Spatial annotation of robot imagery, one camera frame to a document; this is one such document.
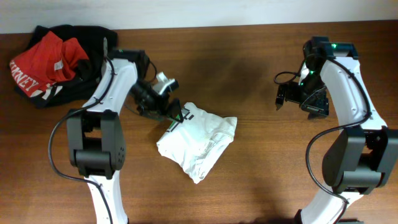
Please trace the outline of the white t-shirt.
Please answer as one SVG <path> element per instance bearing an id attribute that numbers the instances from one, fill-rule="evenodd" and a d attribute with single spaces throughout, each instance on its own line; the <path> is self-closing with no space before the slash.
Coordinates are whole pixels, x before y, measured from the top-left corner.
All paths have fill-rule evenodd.
<path id="1" fill-rule="evenodd" d="M 156 145 L 198 184 L 234 141 L 238 119 L 208 113 L 192 102 L 185 103 L 182 115 L 183 122 L 172 123 Z"/>

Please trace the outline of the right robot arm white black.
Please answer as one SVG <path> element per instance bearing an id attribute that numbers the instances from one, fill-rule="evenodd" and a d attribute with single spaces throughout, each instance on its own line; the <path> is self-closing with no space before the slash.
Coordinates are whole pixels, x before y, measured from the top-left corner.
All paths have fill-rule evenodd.
<path id="1" fill-rule="evenodd" d="M 347 208 L 387 184 L 397 162 L 397 131 L 374 107 L 352 43 L 314 36 L 303 45 L 303 61 L 291 79 L 280 82 L 277 108 L 299 105 L 309 118 L 326 118 L 334 107 L 338 137 L 323 156 L 322 180 L 295 223 L 343 223 Z"/>

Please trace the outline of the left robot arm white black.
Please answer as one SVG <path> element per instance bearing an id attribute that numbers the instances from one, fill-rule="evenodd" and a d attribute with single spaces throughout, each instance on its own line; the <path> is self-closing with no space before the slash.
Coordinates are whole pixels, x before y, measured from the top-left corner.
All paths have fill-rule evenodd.
<path id="1" fill-rule="evenodd" d="M 169 99 L 178 81 L 162 72 L 147 81 L 151 65 L 143 50 L 108 52 L 97 89 L 82 111 L 74 110 L 67 119 L 70 162 L 90 188 L 97 223 L 129 223 L 119 181 L 126 159 L 119 116 L 126 98 L 134 98 L 140 116 L 183 121 L 179 99 Z"/>

